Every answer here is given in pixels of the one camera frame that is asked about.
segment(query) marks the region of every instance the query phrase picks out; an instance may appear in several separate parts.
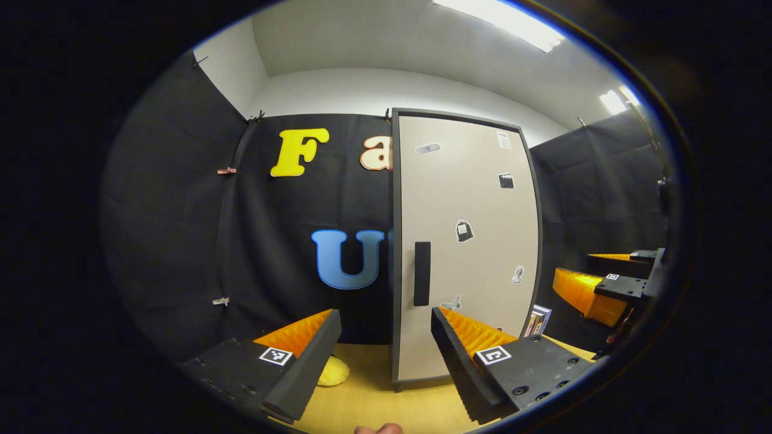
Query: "fluorescent light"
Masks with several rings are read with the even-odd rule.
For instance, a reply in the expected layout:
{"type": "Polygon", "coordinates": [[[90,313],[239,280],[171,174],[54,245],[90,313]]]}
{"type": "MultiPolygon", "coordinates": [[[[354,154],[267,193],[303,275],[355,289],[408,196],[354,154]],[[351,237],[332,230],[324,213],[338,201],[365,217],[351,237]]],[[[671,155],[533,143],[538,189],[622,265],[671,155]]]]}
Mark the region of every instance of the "fluorescent light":
{"type": "Polygon", "coordinates": [[[625,98],[627,98],[627,102],[630,104],[639,106],[641,105],[641,102],[638,101],[638,98],[635,97],[635,94],[628,88],[627,86],[622,86],[619,88],[619,91],[622,92],[622,95],[625,95],[625,98]]]}
{"type": "Polygon", "coordinates": [[[541,21],[497,0],[433,0],[436,5],[475,16],[549,53],[563,36],[541,21]]]}
{"type": "Polygon", "coordinates": [[[613,90],[609,90],[608,92],[601,95],[601,101],[603,101],[603,104],[606,106],[608,111],[611,112],[611,114],[617,114],[627,110],[625,103],[622,102],[622,100],[619,98],[619,95],[617,95],[617,93],[613,90]]]}

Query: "black door handle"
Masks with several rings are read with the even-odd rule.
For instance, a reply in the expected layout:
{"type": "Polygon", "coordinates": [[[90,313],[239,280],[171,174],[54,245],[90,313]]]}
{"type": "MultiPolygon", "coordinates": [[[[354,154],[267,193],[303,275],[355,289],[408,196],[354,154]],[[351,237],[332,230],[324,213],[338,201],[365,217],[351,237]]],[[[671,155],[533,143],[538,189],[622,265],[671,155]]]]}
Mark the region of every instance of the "black door handle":
{"type": "Polygon", "coordinates": [[[415,284],[413,306],[429,305],[429,280],[432,271],[432,244],[429,241],[415,242],[415,284]]]}

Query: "white ceiling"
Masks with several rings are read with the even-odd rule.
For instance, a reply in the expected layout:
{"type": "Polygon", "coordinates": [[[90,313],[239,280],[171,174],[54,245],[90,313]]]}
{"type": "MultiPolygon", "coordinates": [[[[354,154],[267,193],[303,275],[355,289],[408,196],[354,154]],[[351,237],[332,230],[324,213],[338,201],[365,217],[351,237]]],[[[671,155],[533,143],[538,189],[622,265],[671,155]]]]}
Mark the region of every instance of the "white ceiling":
{"type": "Polygon", "coordinates": [[[621,81],[568,39],[542,53],[432,0],[287,0],[252,18],[269,76],[385,68],[481,87],[573,130],[609,116],[598,97],[621,81]]]}

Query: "black sticker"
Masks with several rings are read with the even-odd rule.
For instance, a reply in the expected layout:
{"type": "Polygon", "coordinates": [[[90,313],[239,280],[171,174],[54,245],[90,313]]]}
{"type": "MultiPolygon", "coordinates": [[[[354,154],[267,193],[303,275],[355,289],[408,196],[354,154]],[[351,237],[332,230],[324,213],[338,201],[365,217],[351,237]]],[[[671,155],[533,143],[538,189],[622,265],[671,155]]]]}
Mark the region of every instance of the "black sticker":
{"type": "Polygon", "coordinates": [[[512,172],[499,174],[499,185],[501,188],[515,188],[515,183],[512,181],[512,172]]]}
{"type": "Polygon", "coordinates": [[[472,233],[472,226],[469,223],[459,220],[458,224],[455,225],[455,236],[459,242],[465,242],[474,238],[475,234],[472,233]]]}

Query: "wooden floor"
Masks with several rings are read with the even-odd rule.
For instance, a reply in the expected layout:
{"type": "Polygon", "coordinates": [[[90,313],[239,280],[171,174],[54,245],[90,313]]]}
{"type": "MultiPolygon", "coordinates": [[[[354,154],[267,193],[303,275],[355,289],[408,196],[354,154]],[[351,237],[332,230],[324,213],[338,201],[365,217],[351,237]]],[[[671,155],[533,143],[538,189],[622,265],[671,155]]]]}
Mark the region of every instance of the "wooden floor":
{"type": "MultiPolygon", "coordinates": [[[[587,360],[594,355],[555,342],[587,360]]],[[[348,364],[348,379],[329,388],[317,386],[293,428],[312,434],[350,434],[357,425],[377,430],[394,422],[406,434],[453,434],[481,426],[469,420],[450,377],[406,383],[402,392],[394,393],[387,345],[338,344],[333,354],[348,364]]]]}

